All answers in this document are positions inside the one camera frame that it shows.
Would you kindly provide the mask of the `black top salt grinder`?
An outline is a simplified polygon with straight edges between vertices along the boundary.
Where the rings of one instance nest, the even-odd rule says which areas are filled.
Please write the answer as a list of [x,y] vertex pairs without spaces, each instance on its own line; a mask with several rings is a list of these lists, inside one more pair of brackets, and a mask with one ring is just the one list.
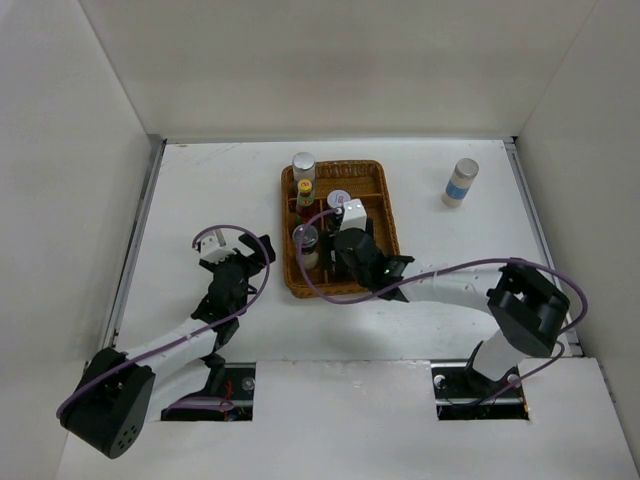
[[314,269],[319,262],[319,233],[317,229],[314,226],[305,228],[303,225],[299,225],[292,233],[292,240],[295,245],[301,245],[301,256],[304,269]]

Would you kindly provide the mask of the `red sauce bottle yellow cap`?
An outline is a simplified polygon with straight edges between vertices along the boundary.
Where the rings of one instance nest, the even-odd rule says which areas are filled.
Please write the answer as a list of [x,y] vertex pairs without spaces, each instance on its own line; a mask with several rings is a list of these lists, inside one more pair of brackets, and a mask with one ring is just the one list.
[[299,224],[307,223],[317,214],[315,189],[309,179],[301,179],[297,184],[296,216]]

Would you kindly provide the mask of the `satay sauce jar white lid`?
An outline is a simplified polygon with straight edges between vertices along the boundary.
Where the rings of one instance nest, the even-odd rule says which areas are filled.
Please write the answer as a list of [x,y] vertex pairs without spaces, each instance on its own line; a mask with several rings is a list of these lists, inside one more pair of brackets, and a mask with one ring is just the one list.
[[326,203],[329,209],[341,208],[346,202],[351,200],[348,192],[340,189],[331,191],[327,195]]

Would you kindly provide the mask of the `blue label bead bottle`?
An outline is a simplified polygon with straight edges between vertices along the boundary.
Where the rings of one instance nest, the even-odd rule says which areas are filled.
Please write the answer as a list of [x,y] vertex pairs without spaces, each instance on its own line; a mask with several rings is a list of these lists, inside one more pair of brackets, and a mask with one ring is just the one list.
[[309,152],[298,152],[292,158],[292,171],[295,184],[301,180],[315,181],[316,159]]

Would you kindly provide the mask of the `blue label bottle silver cap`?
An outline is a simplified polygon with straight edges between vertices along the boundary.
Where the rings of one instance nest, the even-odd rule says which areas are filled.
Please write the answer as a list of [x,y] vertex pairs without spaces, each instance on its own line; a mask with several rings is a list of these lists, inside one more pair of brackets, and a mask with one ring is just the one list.
[[457,161],[442,194],[442,202],[449,208],[459,207],[466,198],[479,173],[479,164],[471,158]]

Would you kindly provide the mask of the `black cap white powder bottle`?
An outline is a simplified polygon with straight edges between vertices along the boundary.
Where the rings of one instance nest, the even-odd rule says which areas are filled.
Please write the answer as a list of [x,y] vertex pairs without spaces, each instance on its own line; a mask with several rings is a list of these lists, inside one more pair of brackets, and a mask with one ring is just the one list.
[[341,215],[338,213],[330,213],[326,217],[327,230],[330,234],[336,234],[340,229]]

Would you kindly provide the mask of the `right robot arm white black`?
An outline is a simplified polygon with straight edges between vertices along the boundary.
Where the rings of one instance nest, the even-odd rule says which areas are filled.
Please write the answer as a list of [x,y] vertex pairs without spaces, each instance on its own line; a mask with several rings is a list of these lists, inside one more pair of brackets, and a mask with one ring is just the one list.
[[496,321],[498,330],[476,348],[463,373],[466,388],[479,396],[495,389],[523,359],[551,356],[570,307],[564,293],[521,259],[437,270],[411,256],[384,254],[355,228],[337,234],[334,250],[356,282],[378,298],[465,307]]

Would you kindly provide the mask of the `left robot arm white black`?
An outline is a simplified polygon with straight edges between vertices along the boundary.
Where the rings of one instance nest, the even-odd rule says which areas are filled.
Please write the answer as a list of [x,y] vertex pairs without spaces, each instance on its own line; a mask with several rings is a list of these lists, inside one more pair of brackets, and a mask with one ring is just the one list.
[[179,327],[129,352],[100,350],[75,391],[58,408],[61,426],[114,459],[122,455],[140,431],[153,388],[195,360],[207,360],[225,346],[243,315],[262,293],[249,280],[268,273],[276,254],[267,235],[240,227],[238,240],[252,250],[246,256],[230,249],[222,231],[210,227],[192,241],[199,265],[212,281],[194,313]]

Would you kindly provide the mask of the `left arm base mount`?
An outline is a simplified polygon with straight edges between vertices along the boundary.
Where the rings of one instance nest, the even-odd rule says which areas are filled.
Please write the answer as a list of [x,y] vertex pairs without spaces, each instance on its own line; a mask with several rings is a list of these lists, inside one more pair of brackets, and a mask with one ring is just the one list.
[[216,367],[204,387],[184,396],[178,406],[164,408],[165,422],[248,422],[253,420],[256,364]]

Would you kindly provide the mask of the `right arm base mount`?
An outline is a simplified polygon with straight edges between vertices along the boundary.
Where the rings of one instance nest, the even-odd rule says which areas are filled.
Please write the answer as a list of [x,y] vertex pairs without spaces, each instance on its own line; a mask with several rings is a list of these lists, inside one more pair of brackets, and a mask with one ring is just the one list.
[[528,406],[517,384],[500,395],[510,380],[519,379],[517,367],[493,381],[460,362],[433,363],[431,376],[436,414],[441,421],[528,420]]

